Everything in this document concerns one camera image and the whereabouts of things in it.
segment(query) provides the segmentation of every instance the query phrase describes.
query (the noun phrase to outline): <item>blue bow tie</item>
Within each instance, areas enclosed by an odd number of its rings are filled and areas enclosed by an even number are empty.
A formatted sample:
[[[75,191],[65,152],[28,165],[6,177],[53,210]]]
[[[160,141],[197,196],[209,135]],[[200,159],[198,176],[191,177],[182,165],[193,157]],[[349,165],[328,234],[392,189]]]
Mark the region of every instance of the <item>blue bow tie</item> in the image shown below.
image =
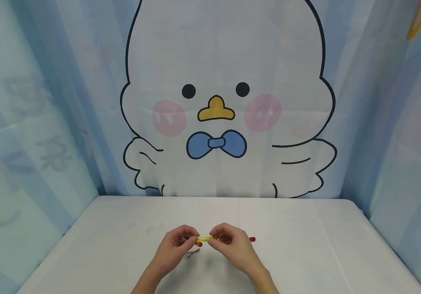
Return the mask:
[[[241,133],[234,130],[228,130],[222,134],[220,138],[212,138],[205,132],[197,132],[192,134],[186,144],[186,151],[193,160],[203,158],[212,149],[222,149],[226,154],[235,158],[245,155],[246,141]]]

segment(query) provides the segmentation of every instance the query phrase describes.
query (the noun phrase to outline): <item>left hand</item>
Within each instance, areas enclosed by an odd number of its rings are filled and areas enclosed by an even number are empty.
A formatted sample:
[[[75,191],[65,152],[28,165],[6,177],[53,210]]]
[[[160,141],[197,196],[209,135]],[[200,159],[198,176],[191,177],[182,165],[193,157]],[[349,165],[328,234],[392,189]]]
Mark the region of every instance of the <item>left hand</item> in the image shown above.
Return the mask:
[[[166,233],[148,269],[160,278],[168,275],[177,267],[186,252],[195,245],[198,236],[197,230],[188,225],[182,225]]]

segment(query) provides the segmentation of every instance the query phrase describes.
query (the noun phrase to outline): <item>yellow cartoon lettering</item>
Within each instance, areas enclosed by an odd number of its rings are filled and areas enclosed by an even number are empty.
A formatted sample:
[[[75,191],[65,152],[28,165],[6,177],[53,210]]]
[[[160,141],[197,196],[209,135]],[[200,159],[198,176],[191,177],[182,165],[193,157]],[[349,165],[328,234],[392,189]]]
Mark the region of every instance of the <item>yellow cartoon lettering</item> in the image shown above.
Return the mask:
[[[407,34],[407,40],[412,40],[415,38],[416,34],[418,34],[418,31],[421,29],[421,19],[418,21],[418,16],[421,13],[421,0],[418,3],[417,10],[415,12],[414,19],[412,20],[412,24],[410,24],[410,29],[408,30]]]

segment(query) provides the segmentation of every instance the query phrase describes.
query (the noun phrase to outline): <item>black dot eye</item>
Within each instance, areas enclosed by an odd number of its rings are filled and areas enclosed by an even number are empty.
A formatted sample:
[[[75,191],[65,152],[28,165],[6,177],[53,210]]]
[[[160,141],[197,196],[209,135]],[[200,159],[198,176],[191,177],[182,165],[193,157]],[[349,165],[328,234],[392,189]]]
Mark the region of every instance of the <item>black dot eye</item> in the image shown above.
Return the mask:
[[[239,83],[237,87],[235,87],[235,92],[237,92],[238,96],[245,97],[250,93],[250,86],[248,86],[247,83]]]
[[[192,84],[187,84],[183,87],[181,93],[186,99],[191,99],[194,97],[194,95],[196,95],[196,88],[192,86]]]

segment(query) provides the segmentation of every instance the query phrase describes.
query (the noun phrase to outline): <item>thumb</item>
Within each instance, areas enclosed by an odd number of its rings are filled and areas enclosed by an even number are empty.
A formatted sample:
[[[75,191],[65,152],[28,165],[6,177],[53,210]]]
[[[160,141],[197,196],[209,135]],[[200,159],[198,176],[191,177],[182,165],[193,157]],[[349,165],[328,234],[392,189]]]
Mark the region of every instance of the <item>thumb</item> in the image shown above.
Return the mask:
[[[210,247],[214,248],[215,250],[219,251],[221,254],[226,256],[226,250],[228,245],[225,245],[217,241],[216,239],[210,239],[209,241],[207,241],[207,243],[210,245]]]
[[[185,252],[187,252],[196,244],[196,241],[197,241],[197,237],[192,236],[191,238],[186,240],[186,242],[184,242],[183,245],[180,246],[180,248],[182,248]]]

